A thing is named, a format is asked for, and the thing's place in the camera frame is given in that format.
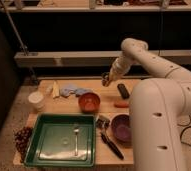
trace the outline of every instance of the wooden table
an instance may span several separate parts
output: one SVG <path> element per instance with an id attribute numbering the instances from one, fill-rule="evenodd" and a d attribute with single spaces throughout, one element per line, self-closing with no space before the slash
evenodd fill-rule
<path id="1" fill-rule="evenodd" d="M 113 82 L 109 87 L 103 87 L 101 80 L 57 80 L 58 85 L 64 87 L 66 84 L 75 84 L 79 88 L 89 88 L 93 92 L 97 93 L 101 99 L 99 111 L 96 115 L 102 114 L 112 120 L 118 114 L 128 114 L 128 108 L 116 108 L 113 106 L 115 100 L 121 100 L 121 96 L 117 90 L 119 83 L 124 83 L 127 89 L 131 92 L 133 86 L 140 80 L 134 79 L 121 79 Z M 49 85 L 52 85 L 54 80 L 41 81 L 38 90 L 45 94 L 45 91 Z M 70 95 L 68 98 L 59 97 L 52 98 L 52 94 L 45 95 L 45 107 L 42 113 L 56 113 L 56 114 L 77 114 L 81 113 L 78 106 L 78 98 L 75 95 Z M 40 113 L 33 113 L 29 115 L 27 120 L 27 126 L 34 126 L 37 116 Z M 133 165 L 133 150 L 130 144 L 122 144 L 118 142 L 112 135 L 111 129 L 107 129 L 107 134 L 111 140 L 119 147 L 124 155 L 124 160 L 120 160 L 110 149 L 103 143 L 100 130 L 96 130 L 96 165 Z M 20 156 L 18 152 L 14 157 L 13 163 L 15 165 L 20 163 Z"/>

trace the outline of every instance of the brown bowl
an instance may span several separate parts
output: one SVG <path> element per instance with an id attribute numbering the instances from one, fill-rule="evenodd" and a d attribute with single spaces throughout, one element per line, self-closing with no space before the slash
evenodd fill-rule
<path id="1" fill-rule="evenodd" d="M 95 113 L 99 109 L 100 98 L 97 94 L 88 92 L 79 97 L 78 104 L 82 112 Z"/>

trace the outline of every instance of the floor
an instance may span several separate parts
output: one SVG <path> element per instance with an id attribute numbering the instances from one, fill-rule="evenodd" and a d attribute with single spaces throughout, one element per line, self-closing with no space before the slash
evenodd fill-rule
<path id="1" fill-rule="evenodd" d="M 26 170 L 39 170 L 36 168 L 25 168 L 23 166 L 13 165 L 13 158 L 15 155 L 15 144 L 14 144 L 14 132 L 21 129 L 26 122 L 28 113 L 31 111 L 31 106 L 27 102 L 27 97 L 30 92 L 34 91 L 36 87 L 30 85 L 23 85 L 20 87 L 17 96 L 15 97 L 14 103 L 9 111 L 8 117 L 0 131 L 0 171 L 26 171 Z M 188 116 L 179 117 L 178 123 L 185 125 L 189 122 Z M 183 136 L 183 141 L 191 144 L 191 129 L 187 130 Z M 186 158 L 188 170 L 191 171 L 191 147 L 182 145 L 183 151 Z M 70 170 L 70 169 L 52 169 L 52 170 Z M 95 167 L 93 170 L 123 170 L 131 171 L 132 168 L 127 167 Z"/>

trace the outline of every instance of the white container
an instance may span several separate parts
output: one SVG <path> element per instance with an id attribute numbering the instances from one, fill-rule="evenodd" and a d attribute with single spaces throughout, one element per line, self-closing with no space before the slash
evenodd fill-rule
<path id="1" fill-rule="evenodd" d="M 28 101 L 36 111 L 42 111 L 44 107 L 44 95 L 41 92 L 35 91 L 31 93 L 28 96 Z"/>

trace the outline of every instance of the red object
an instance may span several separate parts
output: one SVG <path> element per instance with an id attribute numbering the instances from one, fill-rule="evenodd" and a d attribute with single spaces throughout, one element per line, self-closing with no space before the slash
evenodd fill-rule
<path id="1" fill-rule="evenodd" d="M 129 115 L 120 114 L 113 118 L 111 129 L 116 139 L 122 142 L 131 142 L 131 129 Z"/>
<path id="2" fill-rule="evenodd" d="M 88 92 L 82 94 L 78 99 L 79 107 L 84 113 L 95 113 L 100 106 L 100 98 L 97 94 Z"/>
<path id="3" fill-rule="evenodd" d="M 128 108 L 129 102 L 125 100 L 118 100 L 114 102 L 114 106 L 117 108 Z"/>

